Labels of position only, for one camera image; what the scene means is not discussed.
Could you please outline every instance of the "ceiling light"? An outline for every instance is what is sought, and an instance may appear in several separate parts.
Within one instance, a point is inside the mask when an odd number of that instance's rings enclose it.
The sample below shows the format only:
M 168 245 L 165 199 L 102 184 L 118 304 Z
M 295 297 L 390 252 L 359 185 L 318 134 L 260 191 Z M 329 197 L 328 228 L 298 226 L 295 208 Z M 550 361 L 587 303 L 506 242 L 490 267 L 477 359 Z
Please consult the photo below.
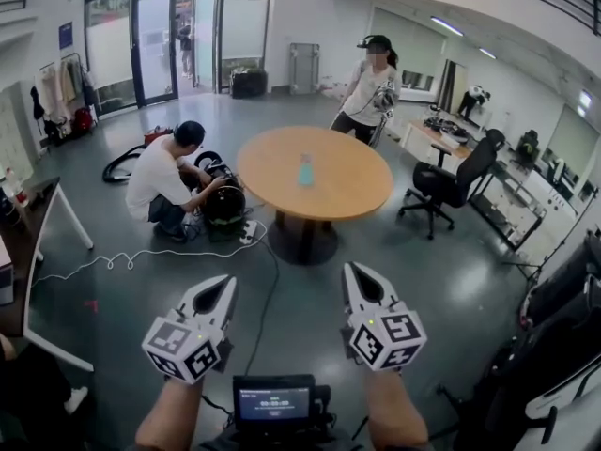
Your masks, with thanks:
M 580 103 L 585 109 L 588 109 L 591 106 L 591 102 L 593 98 L 584 90 L 580 92 Z
M 430 17 L 430 20 L 432 22 L 436 22 L 438 25 L 442 25 L 447 30 L 451 30 L 454 34 L 458 35 L 459 37 L 463 37 L 463 34 L 461 32 L 459 32 L 459 30 L 457 30 L 456 28 L 451 27 L 448 23 L 442 21 L 441 19 L 439 19 L 437 17 Z
M 497 57 L 495 55 L 493 55 L 488 50 L 483 49 L 482 47 L 480 47 L 480 52 L 482 52 L 484 55 L 488 55 L 490 58 L 494 58 L 495 60 L 497 60 Z

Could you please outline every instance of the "ceiling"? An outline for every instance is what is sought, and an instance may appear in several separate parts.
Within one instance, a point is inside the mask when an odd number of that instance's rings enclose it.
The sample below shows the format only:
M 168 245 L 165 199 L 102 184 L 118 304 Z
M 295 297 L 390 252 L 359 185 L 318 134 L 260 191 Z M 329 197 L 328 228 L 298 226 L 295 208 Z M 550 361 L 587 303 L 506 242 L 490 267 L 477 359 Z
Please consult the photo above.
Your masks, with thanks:
M 530 75 L 563 96 L 576 110 L 580 90 L 593 97 L 585 119 L 601 132 L 601 80 L 574 58 L 520 28 L 482 13 L 432 0 L 374 0 L 394 8 L 400 15 L 445 36 L 453 34 L 430 20 L 437 16 L 460 29 L 469 44 L 487 49 L 499 60 Z

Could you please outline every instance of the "jeans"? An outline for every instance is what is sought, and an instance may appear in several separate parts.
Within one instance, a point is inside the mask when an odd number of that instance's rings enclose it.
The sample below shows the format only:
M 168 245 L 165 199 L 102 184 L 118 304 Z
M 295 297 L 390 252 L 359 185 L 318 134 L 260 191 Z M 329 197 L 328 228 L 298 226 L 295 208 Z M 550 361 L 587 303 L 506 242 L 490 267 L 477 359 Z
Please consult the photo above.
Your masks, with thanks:
M 192 73 L 192 50 L 181 51 L 181 63 L 184 64 L 185 73 Z
M 192 190 L 200 186 L 200 180 L 192 174 L 179 174 L 181 181 Z M 157 195 L 150 202 L 148 221 L 160 223 L 162 229 L 169 234 L 177 234 L 181 223 L 186 216 L 186 211 L 181 206 L 169 202 L 163 195 Z
M 360 124 L 356 120 L 353 120 L 344 112 L 338 114 L 338 117 L 334 120 L 331 125 L 331 129 L 333 131 L 338 131 L 342 133 L 349 133 L 353 129 L 355 130 L 355 137 L 358 140 L 361 140 L 364 144 L 369 145 L 369 141 L 372 139 L 372 135 L 374 134 L 374 130 L 377 125 L 365 125 Z

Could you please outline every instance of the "small monitor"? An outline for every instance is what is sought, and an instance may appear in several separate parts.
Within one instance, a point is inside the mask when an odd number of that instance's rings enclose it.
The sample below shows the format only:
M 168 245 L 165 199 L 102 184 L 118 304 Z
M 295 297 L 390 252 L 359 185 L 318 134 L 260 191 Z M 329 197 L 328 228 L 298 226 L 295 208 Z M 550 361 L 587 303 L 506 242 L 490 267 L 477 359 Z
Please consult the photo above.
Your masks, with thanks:
M 312 422 L 315 378 L 234 377 L 234 407 L 238 430 L 267 431 L 307 428 Z

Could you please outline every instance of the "sign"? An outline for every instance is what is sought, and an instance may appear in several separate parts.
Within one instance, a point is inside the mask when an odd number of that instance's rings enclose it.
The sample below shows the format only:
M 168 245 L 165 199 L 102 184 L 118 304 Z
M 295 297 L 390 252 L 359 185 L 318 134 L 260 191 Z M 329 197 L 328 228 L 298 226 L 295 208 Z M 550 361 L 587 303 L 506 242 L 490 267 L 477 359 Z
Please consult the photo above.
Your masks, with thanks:
M 73 46 L 73 22 L 65 23 L 58 27 L 58 48 L 59 50 Z

